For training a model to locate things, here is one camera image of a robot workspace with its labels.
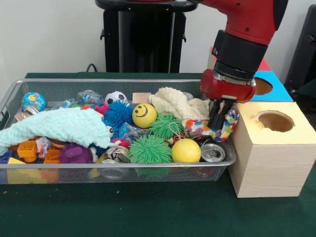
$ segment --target hole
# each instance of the hole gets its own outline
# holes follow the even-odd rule
[[[272,131],[287,132],[294,126],[293,120],[279,111],[264,111],[257,118],[264,127]]]
[[[256,81],[256,93],[255,95],[265,95],[272,91],[272,85],[262,78],[255,77]]]

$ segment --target metal basket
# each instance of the metal basket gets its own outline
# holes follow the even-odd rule
[[[101,95],[114,90],[132,98],[133,92],[156,93],[161,87],[172,87],[201,98],[198,79],[24,79],[16,81],[0,103],[0,129],[16,122],[14,115],[21,109],[21,99],[28,92],[38,92],[48,106],[76,98],[77,93],[91,89]],[[217,143],[226,152],[221,162],[156,163],[156,164],[0,164],[1,184],[28,183],[107,183],[216,181],[225,168],[236,160],[230,139]]]

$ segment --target green spiky ball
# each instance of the green spiky ball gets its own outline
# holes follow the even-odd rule
[[[136,140],[129,149],[132,163],[170,163],[171,148],[161,138],[154,135],[143,136]]]
[[[182,126],[182,121],[173,115],[161,115],[158,114],[157,120],[153,122],[150,126],[150,130],[154,133],[156,137],[162,138],[164,140],[169,139],[175,135],[173,131],[184,133],[184,128]]]

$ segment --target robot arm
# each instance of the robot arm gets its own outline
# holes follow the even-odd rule
[[[206,70],[201,90],[215,100],[209,127],[219,129],[224,115],[219,104],[226,101],[227,112],[233,102],[248,102],[255,94],[254,75],[268,45],[283,19],[288,0],[194,0],[227,15],[225,31],[220,30],[212,54],[214,70]]]

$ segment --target blue block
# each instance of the blue block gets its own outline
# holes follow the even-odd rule
[[[12,151],[7,151],[3,156],[0,157],[0,164],[7,164],[11,155],[12,155]]]
[[[272,85],[272,91],[265,95],[255,95],[251,101],[279,101],[293,102],[281,81],[272,71],[257,71],[255,77],[262,78]]]

